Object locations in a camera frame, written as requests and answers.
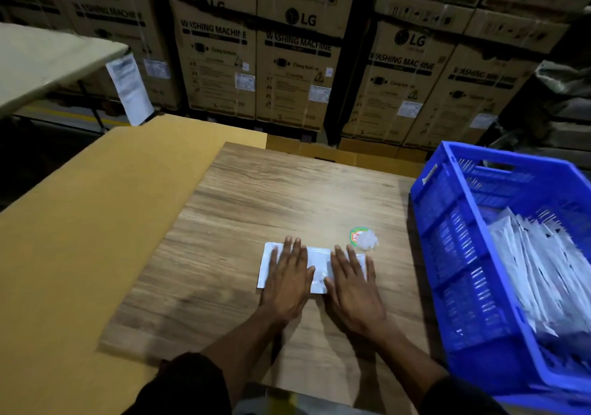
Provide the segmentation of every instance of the person's left hand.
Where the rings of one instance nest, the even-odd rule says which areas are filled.
[[[292,249],[291,236],[286,237],[278,263],[277,247],[273,249],[269,276],[262,292],[262,308],[268,309],[285,324],[295,319],[304,308],[316,270],[314,266],[306,269],[308,250],[300,244],[301,240],[296,238]]]

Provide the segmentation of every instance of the stack of packets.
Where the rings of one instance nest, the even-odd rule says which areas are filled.
[[[508,208],[489,230],[538,341],[590,359],[591,265],[566,230]]]

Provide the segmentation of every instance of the blue plastic crate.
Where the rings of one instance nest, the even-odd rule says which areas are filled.
[[[536,343],[486,226],[507,207],[556,220],[591,262],[587,179],[568,161],[442,142],[411,200],[450,370],[502,401],[591,413],[591,364]]]

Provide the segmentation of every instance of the forearm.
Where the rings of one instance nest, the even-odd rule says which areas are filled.
[[[427,391],[449,373],[387,321],[371,330],[370,340],[404,391],[420,408]]]
[[[232,407],[240,399],[262,352],[283,328],[275,315],[259,307],[246,322],[202,351],[222,370]]]

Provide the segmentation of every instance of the person's right hand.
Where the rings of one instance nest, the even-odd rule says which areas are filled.
[[[348,245],[347,252],[349,259],[335,245],[335,252],[330,253],[335,280],[325,278],[324,284],[336,313],[347,328],[362,336],[372,337],[375,330],[379,330],[387,322],[386,309],[375,284],[373,260],[365,255],[368,276],[366,281],[353,247]]]

